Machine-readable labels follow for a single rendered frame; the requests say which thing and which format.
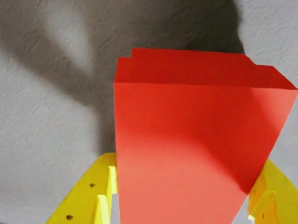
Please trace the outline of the red open box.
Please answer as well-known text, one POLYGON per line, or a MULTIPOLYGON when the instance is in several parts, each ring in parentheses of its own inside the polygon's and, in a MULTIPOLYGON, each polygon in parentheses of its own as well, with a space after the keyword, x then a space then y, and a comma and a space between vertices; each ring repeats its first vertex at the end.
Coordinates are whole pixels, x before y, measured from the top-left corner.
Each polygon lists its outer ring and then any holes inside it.
POLYGON ((132 48, 131 57, 132 58, 202 60, 202 61, 255 64, 247 55, 244 55, 244 54, 190 51, 190 50, 132 48))

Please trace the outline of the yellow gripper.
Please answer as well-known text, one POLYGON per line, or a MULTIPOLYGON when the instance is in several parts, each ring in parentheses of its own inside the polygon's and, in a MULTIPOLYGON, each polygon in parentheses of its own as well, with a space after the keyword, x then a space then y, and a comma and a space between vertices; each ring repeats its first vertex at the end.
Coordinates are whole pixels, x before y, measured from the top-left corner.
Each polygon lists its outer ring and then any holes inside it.
MULTIPOLYGON (((99 157, 45 224, 110 224, 112 193, 118 193, 117 153, 99 157)), ((298 189, 269 159, 249 193, 255 224, 298 224, 298 189)))

